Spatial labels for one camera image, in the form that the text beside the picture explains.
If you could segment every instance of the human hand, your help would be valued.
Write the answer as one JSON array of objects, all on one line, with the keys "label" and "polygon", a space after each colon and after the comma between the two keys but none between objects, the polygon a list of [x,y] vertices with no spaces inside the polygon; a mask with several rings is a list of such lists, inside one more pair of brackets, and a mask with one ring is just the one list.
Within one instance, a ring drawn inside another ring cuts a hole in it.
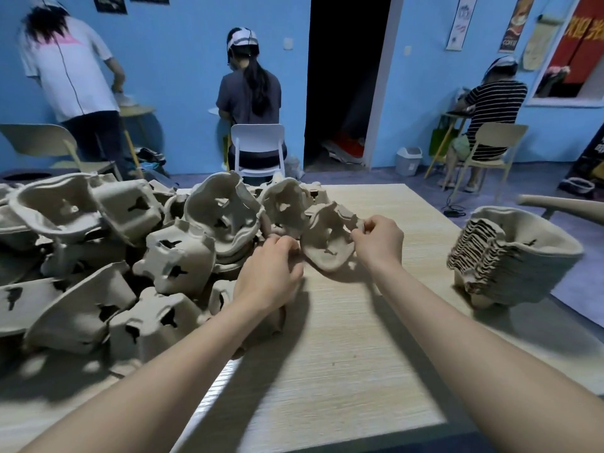
[{"label": "human hand", "polygon": [[376,214],[365,220],[365,233],[354,229],[356,256],[373,271],[382,265],[401,264],[405,234],[393,220]]},{"label": "human hand", "polygon": [[297,252],[299,245],[292,237],[271,235],[243,265],[233,303],[254,303],[266,314],[283,306],[304,275],[304,263],[291,260]]}]

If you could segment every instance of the door frame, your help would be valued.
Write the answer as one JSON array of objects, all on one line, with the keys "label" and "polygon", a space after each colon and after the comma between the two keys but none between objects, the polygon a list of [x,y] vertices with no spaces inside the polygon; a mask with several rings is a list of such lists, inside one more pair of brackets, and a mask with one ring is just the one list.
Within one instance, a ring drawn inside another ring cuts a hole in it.
[{"label": "door frame", "polygon": [[367,170],[371,170],[373,152],[375,151],[379,123],[382,119],[383,101],[386,98],[386,86],[390,75],[390,66],[396,45],[396,36],[399,31],[400,14],[403,10],[403,0],[390,0],[390,10],[386,31],[383,36],[382,56],[377,69],[376,87],[373,92],[372,112],[369,115],[369,126],[365,137],[365,149],[363,151],[362,164]]}]

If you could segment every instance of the blue wall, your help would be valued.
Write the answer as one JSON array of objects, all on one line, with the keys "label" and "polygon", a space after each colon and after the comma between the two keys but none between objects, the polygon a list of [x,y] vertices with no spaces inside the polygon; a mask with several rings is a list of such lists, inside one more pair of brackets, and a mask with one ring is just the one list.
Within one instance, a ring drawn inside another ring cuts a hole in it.
[{"label": "blue wall", "polygon": [[[439,115],[459,87],[478,85],[497,50],[517,0],[478,0],[462,52],[445,51],[458,0],[405,0],[387,85],[373,166],[394,165],[396,151],[419,146],[427,151]],[[535,0],[517,45],[520,58],[542,12],[565,17],[573,0]],[[404,56],[405,46],[412,46]],[[533,87],[537,72],[519,79]],[[524,106],[518,123],[529,132],[517,160],[576,160],[604,121],[604,109]]]},{"label": "blue wall", "polygon": [[[122,63],[125,92],[156,106],[171,173],[221,169],[217,131],[224,127],[208,109],[229,72],[226,34],[234,26],[256,31],[260,63],[282,84],[288,149],[303,157],[310,0],[170,0],[170,6],[126,0],[128,15],[100,14],[93,0],[59,1],[97,30]],[[23,75],[15,46],[27,9],[27,0],[0,0],[0,121],[54,122],[41,90]],[[283,50],[285,37],[294,39],[293,51]],[[22,165],[0,138],[1,169]]]}]

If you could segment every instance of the gray t-shirt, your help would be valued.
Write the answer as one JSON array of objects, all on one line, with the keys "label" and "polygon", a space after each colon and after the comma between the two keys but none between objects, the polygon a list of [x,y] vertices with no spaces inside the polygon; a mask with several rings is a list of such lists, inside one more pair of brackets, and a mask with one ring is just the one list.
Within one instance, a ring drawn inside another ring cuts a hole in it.
[{"label": "gray t-shirt", "polygon": [[223,77],[218,91],[216,106],[231,113],[237,124],[278,124],[281,107],[281,84],[277,77],[266,72],[269,77],[269,99],[271,107],[261,116],[252,113],[252,91],[248,86],[243,70],[237,70]]}]

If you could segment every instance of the window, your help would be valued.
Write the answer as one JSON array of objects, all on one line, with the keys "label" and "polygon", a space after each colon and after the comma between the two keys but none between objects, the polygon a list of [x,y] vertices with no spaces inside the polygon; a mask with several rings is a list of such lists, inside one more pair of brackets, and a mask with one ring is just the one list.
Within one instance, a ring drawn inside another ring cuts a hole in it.
[{"label": "window", "polygon": [[577,0],[529,104],[604,106],[604,0]]}]

